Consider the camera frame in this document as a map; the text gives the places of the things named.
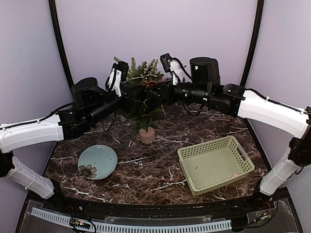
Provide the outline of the red ball ornament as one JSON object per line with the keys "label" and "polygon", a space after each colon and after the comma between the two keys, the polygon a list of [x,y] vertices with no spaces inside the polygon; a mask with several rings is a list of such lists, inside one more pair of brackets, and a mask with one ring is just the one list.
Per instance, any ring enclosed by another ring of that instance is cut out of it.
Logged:
{"label": "red ball ornament", "polygon": [[156,81],[148,81],[148,82],[145,84],[145,86],[148,88],[148,87],[151,87],[151,86],[153,86],[153,85],[155,85],[155,84],[157,84]]}

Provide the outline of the small green christmas tree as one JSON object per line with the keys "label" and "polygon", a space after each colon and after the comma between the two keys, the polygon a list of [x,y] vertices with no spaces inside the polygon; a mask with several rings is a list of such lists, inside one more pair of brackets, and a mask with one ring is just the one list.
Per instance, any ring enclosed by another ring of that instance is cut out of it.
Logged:
{"label": "small green christmas tree", "polygon": [[[162,82],[162,78],[165,76],[158,70],[158,63],[158,59],[153,59],[150,62],[143,61],[138,65],[136,59],[132,57],[124,84],[143,85],[143,90],[145,90],[145,84],[148,81]],[[143,80],[141,75],[146,67],[150,68],[151,74],[147,80]],[[162,107],[148,107],[147,100],[148,97],[143,93],[142,100],[136,101],[133,104],[131,113],[126,113],[124,110],[120,109],[117,111],[117,114],[120,117],[134,121],[138,131],[140,129],[148,130],[148,127],[150,127],[155,120],[161,118],[164,111]]]}

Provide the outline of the small silver bell cluster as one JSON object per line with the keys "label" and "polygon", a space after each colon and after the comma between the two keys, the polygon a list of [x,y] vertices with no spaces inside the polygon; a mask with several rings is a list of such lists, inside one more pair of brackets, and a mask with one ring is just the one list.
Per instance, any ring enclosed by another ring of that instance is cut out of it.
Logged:
{"label": "small silver bell cluster", "polygon": [[150,68],[149,67],[144,68],[143,73],[141,75],[142,79],[147,80],[149,78],[150,74],[151,74]]}

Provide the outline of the green perforated plastic basket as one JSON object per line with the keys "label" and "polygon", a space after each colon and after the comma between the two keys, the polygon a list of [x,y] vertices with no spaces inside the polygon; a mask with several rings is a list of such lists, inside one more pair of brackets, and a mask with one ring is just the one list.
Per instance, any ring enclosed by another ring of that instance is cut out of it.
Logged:
{"label": "green perforated plastic basket", "polygon": [[255,166],[234,136],[226,136],[177,151],[194,197],[245,178]]}

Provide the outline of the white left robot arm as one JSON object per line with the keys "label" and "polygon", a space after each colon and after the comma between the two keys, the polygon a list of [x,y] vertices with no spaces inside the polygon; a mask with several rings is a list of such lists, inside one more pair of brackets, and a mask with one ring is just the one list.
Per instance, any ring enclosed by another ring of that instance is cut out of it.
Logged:
{"label": "white left robot arm", "polygon": [[126,83],[119,84],[119,87],[119,93],[107,91],[98,86],[96,78],[84,78],[71,88],[72,103],[43,118],[3,124],[0,128],[0,176],[17,182],[43,199],[49,199],[57,211],[65,211],[69,202],[62,196],[58,183],[24,165],[13,151],[43,142],[76,139],[117,110],[130,112],[134,100],[144,93],[145,87]]}

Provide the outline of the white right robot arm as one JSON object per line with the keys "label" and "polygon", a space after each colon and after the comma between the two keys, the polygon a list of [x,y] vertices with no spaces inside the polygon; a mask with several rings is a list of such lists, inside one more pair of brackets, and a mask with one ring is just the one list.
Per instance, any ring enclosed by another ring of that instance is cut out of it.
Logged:
{"label": "white right robot arm", "polygon": [[265,175],[257,193],[248,199],[248,207],[259,210],[294,173],[311,163],[311,108],[292,107],[262,95],[255,89],[236,84],[222,85],[218,61],[214,58],[190,59],[187,73],[177,58],[169,54],[160,57],[165,72],[171,78],[146,88],[151,98],[149,107],[170,106],[177,101],[184,105],[199,104],[201,108],[265,123],[290,135],[285,154]]}

